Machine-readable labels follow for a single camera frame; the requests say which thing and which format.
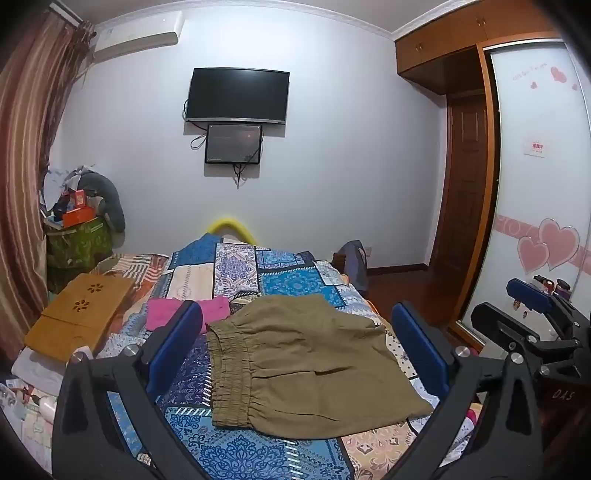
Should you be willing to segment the wooden sliding wardrobe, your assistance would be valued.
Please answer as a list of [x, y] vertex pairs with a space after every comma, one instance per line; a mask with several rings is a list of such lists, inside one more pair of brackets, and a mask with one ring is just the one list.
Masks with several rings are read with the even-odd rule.
[[398, 73], [447, 101], [482, 92], [487, 169], [480, 225], [450, 325], [473, 333], [491, 302], [540, 338], [543, 315], [510, 298], [513, 278], [562, 281], [590, 309], [590, 78], [534, 1], [447, 1], [394, 33]]

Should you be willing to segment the patchwork blue bedspread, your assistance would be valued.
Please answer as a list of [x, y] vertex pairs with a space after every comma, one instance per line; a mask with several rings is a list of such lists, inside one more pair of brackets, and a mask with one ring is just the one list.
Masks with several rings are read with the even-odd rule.
[[381, 479], [441, 400], [399, 332], [308, 252], [206, 234], [97, 272], [133, 281], [105, 357], [144, 344], [183, 302], [201, 309], [155, 403], [208, 478]]

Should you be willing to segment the brown wooden door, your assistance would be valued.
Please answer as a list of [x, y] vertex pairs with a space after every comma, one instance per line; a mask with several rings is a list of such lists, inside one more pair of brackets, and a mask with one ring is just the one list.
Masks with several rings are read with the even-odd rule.
[[485, 192], [487, 109], [482, 92], [448, 99], [446, 176], [433, 260], [436, 271], [463, 278], [471, 262]]

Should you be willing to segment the wooden lap table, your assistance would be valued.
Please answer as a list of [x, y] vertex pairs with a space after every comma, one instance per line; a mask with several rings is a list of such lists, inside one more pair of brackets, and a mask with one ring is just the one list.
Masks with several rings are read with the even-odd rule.
[[131, 278], [78, 275], [42, 311], [25, 346], [60, 362], [80, 347], [94, 353], [132, 287]]

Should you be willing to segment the white air conditioner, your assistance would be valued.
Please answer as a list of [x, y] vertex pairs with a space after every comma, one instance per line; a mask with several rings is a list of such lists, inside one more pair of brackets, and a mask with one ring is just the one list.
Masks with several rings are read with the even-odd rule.
[[127, 54], [176, 45], [183, 25], [183, 12], [175, 11], [136, 18], [104, 29], [98, 34], [93, 59], [100, 63]]

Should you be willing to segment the green storage bag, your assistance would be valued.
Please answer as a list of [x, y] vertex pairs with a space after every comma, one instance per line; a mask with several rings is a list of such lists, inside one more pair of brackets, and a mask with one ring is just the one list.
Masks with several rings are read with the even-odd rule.
[[112, 255], [110, 229], [100, 217], [69, 229], [47, 232], [46, 240], [47, 284], [54, 294]]

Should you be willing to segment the orange red box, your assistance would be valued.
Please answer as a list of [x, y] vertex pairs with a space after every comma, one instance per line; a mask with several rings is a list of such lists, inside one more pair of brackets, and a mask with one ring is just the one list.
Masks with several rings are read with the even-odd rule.
[[88, 204], [84, 190], [72, 191], [70, 199], [73, 201], [72, 208], [62, 214], [64, 228], [72, 228], [93, 220], [96, 217], [95, 210]]

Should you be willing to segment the striped brown curtain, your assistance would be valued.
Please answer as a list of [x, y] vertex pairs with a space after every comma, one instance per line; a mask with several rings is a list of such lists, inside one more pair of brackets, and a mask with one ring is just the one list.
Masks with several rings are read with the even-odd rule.
[[1, 72], [1, 352], [15, 359], [45, 308], [40, 192], [93, 27], [39, 15]]

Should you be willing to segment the olive green pants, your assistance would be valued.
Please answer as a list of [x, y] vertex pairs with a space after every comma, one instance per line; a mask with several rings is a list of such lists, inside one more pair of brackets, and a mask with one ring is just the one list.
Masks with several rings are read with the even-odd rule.
[[381, 321], [320, 294], [264, 296], [208, 325], [212, 423], [283, 439], [329, 439], [425, 417]]

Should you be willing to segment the small black wall monitor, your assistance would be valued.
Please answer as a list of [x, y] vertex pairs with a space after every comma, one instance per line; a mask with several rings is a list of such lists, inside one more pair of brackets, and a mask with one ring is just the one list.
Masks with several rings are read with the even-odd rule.
[[259, 164], [263, 127], [250, 124], [209, 124], [204, 161], [207, 164]]

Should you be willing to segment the yellow curved bed footboard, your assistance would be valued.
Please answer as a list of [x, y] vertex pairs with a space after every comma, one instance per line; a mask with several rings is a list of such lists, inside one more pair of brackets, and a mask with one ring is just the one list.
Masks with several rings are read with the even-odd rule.
[[211, 223], [206, 229], [208, 234], [221, 236], [223, 232], [232, 232], [233, 236], [243, 243], [256, 245], [256, 238], [252, 235], [242, 222], [235, 218], [219, 218]]

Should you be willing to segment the blue grey backpack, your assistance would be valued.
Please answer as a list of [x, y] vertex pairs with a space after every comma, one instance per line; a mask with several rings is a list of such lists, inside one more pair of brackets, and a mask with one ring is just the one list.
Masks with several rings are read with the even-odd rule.
[[349, 282], [366, 296], [369, 291], [367, 252], [360, 240], [346, 243], [334, 255], [335, 265], [342, 274], [349, 277]]

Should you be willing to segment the large black wall television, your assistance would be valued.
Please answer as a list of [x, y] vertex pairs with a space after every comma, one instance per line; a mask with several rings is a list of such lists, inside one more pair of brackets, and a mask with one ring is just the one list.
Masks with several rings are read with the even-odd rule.
[[185, 118], [192, 122], [287, 121], [290, 73], [233, 67], [195, 68]]

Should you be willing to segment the pink folded garment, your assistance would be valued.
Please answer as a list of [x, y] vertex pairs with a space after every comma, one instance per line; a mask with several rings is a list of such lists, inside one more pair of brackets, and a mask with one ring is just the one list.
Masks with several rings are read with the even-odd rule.
[[194, 331], [198, 329], [199, 334], [204, 335], [208, 325], [230, 316], [229, 300], [223, 296], [196, 301], [176, 298], [151, 299], [147, 302], [145, 328], [153, 332], [183, 316], [189, 318]]

